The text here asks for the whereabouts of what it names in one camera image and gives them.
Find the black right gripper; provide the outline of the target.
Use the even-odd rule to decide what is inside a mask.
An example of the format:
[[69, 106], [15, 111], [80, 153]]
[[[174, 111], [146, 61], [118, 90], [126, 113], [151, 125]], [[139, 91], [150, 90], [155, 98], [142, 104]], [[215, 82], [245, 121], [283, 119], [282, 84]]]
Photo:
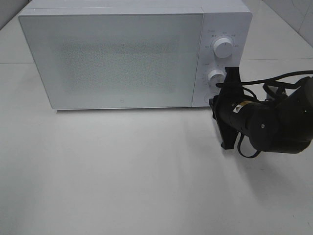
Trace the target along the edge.
[[244, 94], [239, 67], [225, 67], [225, 72], [224, 82], [216, 84], [222, 89], [209, 100], [209, 104], [222, 138], [222, 149], [234, 149], [238, 132], [249, 133], [249, 119], [234, 109], [241, 102], [248, 101], [249, 96]]

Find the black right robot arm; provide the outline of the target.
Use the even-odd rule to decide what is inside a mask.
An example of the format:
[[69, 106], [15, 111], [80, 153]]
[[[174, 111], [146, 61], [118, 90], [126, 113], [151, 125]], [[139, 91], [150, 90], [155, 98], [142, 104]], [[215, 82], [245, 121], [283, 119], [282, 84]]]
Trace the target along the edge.
[[241, 81], [238, 67], [227, 67], [220, 93], [209, 100], [224, 150], [241, 153], [248, 137], [261, 152], [298, 154], [313, 140], [313, 72], [294, 71], [276, 77]]

